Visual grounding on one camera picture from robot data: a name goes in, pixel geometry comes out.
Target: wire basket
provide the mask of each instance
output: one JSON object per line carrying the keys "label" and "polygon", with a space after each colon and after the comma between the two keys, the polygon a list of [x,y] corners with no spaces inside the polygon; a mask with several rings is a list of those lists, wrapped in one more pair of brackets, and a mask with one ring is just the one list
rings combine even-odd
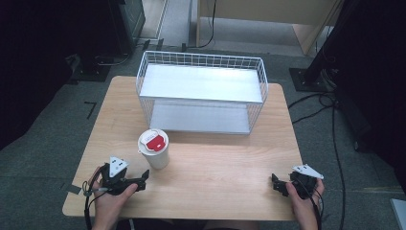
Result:
{"label": "wire basket", "polygon": [[150,128],[249,134],[268,95],[259,57],[146,51],[136,80]]}

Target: cup lid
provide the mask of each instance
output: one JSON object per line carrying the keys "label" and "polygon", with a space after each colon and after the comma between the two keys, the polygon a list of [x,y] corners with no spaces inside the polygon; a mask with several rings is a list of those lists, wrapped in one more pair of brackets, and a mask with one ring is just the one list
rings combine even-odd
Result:
{"label": "cup lid", "polygon": [[143,143],[147,150],[160,151],[166,145],[165,138],[159,135],[158,131],[150,129],[143,133],[141,136],[141,143]]}

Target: person's right hand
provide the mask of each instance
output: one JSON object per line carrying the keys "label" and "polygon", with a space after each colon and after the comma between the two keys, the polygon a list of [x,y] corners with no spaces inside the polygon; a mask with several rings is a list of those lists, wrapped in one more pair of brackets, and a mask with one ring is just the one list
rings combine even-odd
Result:
{"label": "person's right hand", "polygon": [[[289,197],[292,201],[292,211],[296,217],[296,220],[299,222],[299,226],[302,230],[317,230],[317,219],[316,214],[314,213],[313,203],[310,198],[301,199],[296,191],[295,186],[291,182],[286,183],[286,189],[289,192]],[[317,178],[316,188],[317,192],[320,195],[325,191],[325,185],[323,181]],[[319,207],[319,197],[317,192],[313,193],[313,200]]]}
{"label": "person's right hand", "polygon": [[[96,177],[92,188],[93,190],[98,190],[102,186],[97,181],[99,176],[96,174],[96,172],[98,170],[99,168],[95,170],[92,178],[90,178],[88,182],[90,184],[93,177]],[[122,211],[125,203],[135,193],[135,191],[137,191],[137,188],[137,184],[131,184],[120,195],[104,194],[104,192],[100,191],[94,192],[95,198],[98,198],[95,200],[95,224],[92,229],[113,229],[113,226],[119,219],[120,212]]]}

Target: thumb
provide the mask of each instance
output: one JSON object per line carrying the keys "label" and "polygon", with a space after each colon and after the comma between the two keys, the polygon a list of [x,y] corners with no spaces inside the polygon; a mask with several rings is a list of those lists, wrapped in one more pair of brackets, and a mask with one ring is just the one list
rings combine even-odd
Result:
{"label": "thumb", "polygon": [[125,190],[124,190],[124,192],[123,192],[123,194],[124,194],[124,196],[126,197],[126,198],[130,198],[134,193],[135,193],[135,191],[137,191],[137,189],[138,189],[138,185],[137,184],[130,184]]}

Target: paper cup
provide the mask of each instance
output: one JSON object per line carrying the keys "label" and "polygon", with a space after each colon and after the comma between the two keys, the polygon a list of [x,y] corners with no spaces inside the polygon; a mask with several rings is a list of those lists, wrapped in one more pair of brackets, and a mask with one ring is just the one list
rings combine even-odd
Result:
{"label": "paper cup", "polygon": [[163,169],[169,163],[168,151],[169,138],[161,129],[149,129],[138,139],[138,152],[156,170]]}

